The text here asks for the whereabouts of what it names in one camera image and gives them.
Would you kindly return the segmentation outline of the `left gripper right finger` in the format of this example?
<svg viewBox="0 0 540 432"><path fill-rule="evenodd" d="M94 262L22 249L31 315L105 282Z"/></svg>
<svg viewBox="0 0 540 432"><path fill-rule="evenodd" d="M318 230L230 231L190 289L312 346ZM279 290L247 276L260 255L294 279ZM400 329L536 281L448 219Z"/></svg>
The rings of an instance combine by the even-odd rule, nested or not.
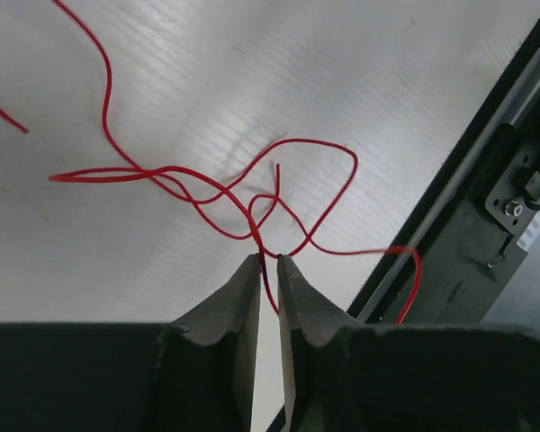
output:
<svg viewBox="0 0 540 432"><path fill-rule="evenodd" d="M288 431L540 431L540 337L508 325L366 325L277 263Z"/></svg>

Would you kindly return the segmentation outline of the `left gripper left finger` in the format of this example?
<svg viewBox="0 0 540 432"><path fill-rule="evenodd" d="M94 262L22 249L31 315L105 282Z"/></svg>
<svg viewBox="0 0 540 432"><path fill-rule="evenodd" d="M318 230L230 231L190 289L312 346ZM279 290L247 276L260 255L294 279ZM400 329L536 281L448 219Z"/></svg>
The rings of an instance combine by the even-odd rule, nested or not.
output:
<svg viewBox="0 0 540 432"><path fill-rule="evenodd" d="M0 323L0 431L247 431L260 260L163 323Z"/></svg>

